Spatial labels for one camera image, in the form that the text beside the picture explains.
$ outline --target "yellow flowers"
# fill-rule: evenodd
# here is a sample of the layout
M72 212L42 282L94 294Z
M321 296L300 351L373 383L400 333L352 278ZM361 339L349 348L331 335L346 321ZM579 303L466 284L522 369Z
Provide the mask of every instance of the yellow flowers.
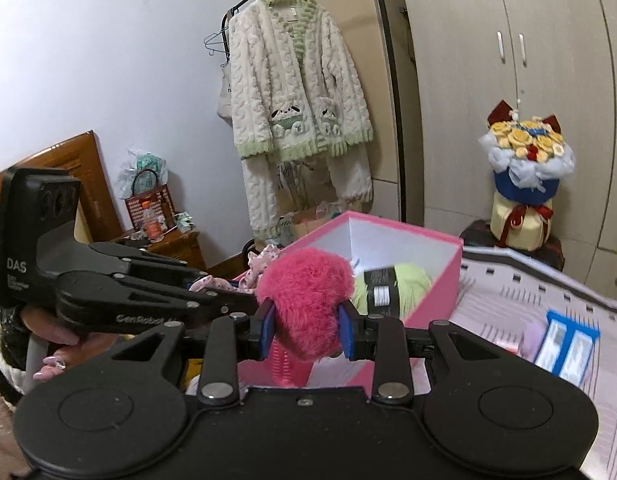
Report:
M533 138L529 135L529 133L525 130L520 130L519 128L513 128L511 130L511 133L508 134L508 140L514 148L523 148L524 146L529 146L533 143Z
M513 150L516 158L532 162L546 162L553 156L564 155L564 137L553 131L541 118L532 121L501 121L493 123L490 132L503 150Z

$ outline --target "screw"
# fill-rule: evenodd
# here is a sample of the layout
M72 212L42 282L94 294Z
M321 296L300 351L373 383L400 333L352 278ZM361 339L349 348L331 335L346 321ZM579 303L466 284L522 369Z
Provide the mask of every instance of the screw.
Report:
M403 399L409 394L409 387L402 383L380 384L378 394L385 399Z
M302 408L313 406L313 399L310 397L300 397L300 399L298 399L298 406L301 406Z
M202 395L207 399L226 399L234 389L228 383L208 383L202 386Z

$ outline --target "green yarn ball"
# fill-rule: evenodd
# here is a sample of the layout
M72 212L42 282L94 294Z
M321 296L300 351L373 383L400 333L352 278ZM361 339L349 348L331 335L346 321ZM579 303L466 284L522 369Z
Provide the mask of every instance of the green yarn ball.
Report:
M424 269L415 264L397 264L394 267L399 291L399 319L406 319L415 312L431 288L431 279ZM358 312L364 315L369 312L366 289L364 273L361 272L355 278L355 291L351 301Z

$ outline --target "pink box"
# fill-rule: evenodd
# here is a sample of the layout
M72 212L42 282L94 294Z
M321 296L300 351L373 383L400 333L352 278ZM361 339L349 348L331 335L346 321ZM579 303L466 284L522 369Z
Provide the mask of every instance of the pink box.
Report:
M422 267L431 278L431 290L416 311L403 320L407 327L427 328L434 319L448 319L455 309L462 255L459 238L349 211L285 248L284 252L304 247L343 256L353 264L356 274L408 262ZM349 385L364 386L370 393L371 361L350 362L344 355L325 358L313 365L308 376L310 366L293 360L279 348L264 362L244 361L238 369L240 380L250 385L313 388Z

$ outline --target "yarn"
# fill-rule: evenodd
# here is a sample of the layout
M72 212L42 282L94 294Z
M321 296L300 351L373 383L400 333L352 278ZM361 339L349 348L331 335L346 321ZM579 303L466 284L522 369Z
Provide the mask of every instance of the yarn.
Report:
M415 264L396 264L393 266L399 290L399 317L410 316L431 288L431 280L424 269ZM360 314L368 314L367 285L364 273L355 278L355 291L351 299Z
M290 354L314 361L341 350L337 307L353 294L353 271L341 256L315 248L282 254L257 287L275 304L275 336Z

